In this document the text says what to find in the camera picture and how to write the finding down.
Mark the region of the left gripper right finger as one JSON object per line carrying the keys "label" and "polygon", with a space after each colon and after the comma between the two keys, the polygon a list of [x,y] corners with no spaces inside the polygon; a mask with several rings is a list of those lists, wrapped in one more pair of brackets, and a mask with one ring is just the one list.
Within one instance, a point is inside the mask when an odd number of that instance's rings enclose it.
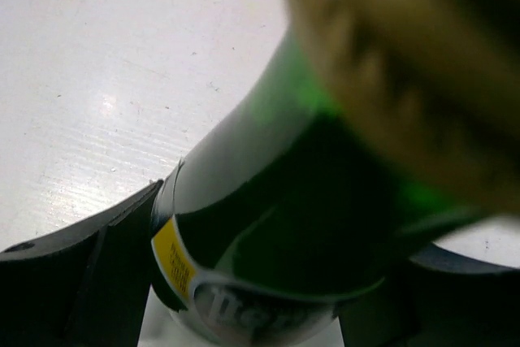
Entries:
{"label": "left gripper right finger", "polygon": [[517,346],[519,270],[429,245],[340,314],[346,346]]}

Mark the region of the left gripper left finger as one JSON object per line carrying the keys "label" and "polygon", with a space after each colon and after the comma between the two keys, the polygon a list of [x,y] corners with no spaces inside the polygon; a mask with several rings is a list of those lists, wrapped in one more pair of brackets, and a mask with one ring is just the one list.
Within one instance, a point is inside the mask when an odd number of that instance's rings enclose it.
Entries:
{"label": "left gripper left finger", "polygon": [[3,346],[136,346],[150,291],[154,182],[1,252]]}

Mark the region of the green glass bottle front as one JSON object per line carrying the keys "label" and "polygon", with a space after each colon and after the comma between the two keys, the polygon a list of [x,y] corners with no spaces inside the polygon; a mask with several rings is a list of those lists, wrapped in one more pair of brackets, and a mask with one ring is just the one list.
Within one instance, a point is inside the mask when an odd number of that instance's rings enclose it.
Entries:
{"label": "green glass bottle front", "polygon": [[287,1],[257,84],[154,203],[154,289],[219,346],[307,340],[519,212],[519,0]]}

